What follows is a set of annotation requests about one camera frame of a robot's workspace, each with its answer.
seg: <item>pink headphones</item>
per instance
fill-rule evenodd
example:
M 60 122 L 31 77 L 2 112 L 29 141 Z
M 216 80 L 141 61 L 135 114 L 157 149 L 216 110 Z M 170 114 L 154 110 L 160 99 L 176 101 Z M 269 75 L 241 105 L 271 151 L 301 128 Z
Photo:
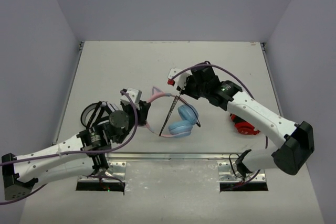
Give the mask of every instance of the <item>pink headphones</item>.
M 148 99 L 147 102 L 152 103 L 153 101 L 161 97 L 176 97 L 176 96 L 170 93 L 164 93 L 159 88 L 153 87 L 152 96 Z M 177 109 L 180 117 L 182 118 L 182 121 L 174 122 L 171 125 L 169 125 L 168 130 L 170 134 L 161 134 L 162 137 L 180 138 L 189 136 L 191 134 L 193 125 L 197 123 L 198 112 L 196 111 L 196 109 L 192 105 L 188 104 L 181 97 L 179 98 L 179 100 L 184 103 L 184 105 L 180 106 Z M 152 133 L 159 135 L 150 127 L 148 122 L 146 123 L 145 127 Z

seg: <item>red object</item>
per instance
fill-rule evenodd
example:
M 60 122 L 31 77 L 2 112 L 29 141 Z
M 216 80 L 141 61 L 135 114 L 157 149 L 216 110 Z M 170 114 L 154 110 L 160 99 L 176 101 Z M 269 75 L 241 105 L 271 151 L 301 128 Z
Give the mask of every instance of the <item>red object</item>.
M 168 85 L 171 85 L 171 86 L 174 86 L 174 85 L 175 85 L 175 81 L 174 81 L 174 80 L 170 80 L 170 79 L 168 79 L 167 84 L 168 84 Z
M 255 131 L 255 128 L 250 123 L 244 121 L 240 117 L 231 114 L 231 120 L 235 123 L 238 132 L 243 135 L 257 135 L 260 131 Z

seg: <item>headphones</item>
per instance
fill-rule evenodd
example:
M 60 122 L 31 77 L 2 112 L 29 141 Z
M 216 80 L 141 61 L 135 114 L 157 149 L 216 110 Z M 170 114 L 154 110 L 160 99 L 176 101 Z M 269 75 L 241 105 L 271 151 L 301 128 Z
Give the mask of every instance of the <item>headphones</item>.
M 176 97 L 176 96 L 170 93 L 164 93 L 160 89 L 153 87 L 152 96 L 149 98 L 147 103 L 152 103 L 153 101 L 161 97 Z M 192 105 L 188 104 L 181 97 L 179 97 L 178 99 L 184 103 L 184 105 L 179 106 L 179 108 L 177 109 L 182 120 L 174 122 L 171 125 L 169 125 L 168 127 L 169 134 L 161 134 L 162 137 L 181 138 L 189 136 L 191 134 L 193 126 L 195 124 L 199 126 L 197 110 Z M 152 133 L 159 135 L 150 127 L 148 122 L 146 122 L 145 127 Z
M 246 122 L 244 119 L 240 117 L 230 114 L 231 120 L 235 123 L 235 127 L 240 134 L 243 135 L 257 135 L 259 134 L 259 130 L 255 130 L 254 126 L 250 123 Z

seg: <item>cat ear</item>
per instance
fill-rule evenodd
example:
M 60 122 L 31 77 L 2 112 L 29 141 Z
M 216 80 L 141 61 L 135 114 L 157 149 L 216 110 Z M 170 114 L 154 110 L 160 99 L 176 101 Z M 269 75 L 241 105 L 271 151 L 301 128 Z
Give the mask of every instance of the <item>cat ear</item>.
M 158 93 L 163 93 L 163 91 L 161 89 L 159 89 L 158 87 L 153 86 L 152 87 L 152 95 L 158 94 Z

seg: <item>red ear cup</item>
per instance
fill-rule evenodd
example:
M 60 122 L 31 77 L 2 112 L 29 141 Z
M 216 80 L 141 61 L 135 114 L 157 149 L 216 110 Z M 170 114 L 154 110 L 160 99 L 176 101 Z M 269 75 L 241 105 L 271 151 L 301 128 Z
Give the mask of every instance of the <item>red ear cup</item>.
M 244 121 L 240 117 L 230 114 L 231 120 L 235 123 L 238 132 L 243 135 L 257 135 L 260 131 L 255 131 L 254 126 Z

